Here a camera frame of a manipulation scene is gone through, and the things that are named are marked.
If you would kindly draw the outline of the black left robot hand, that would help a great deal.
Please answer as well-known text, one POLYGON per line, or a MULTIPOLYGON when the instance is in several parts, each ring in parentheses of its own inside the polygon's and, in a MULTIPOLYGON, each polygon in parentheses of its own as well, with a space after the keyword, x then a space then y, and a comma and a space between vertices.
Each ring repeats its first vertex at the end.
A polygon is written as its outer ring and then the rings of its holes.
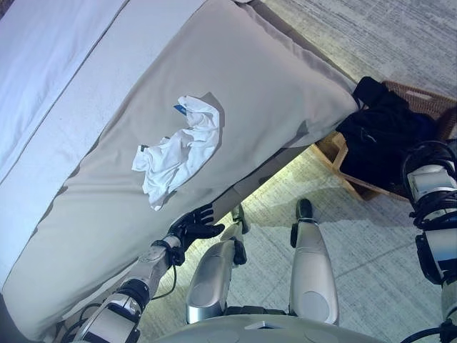
POLYGON ((223 232, 223 224, 214 223, 212 204, 206 204, 184 214, 170 227, 169 234, 178 237, 181 247, 186 251, 197 239, 210 239, 223 232))

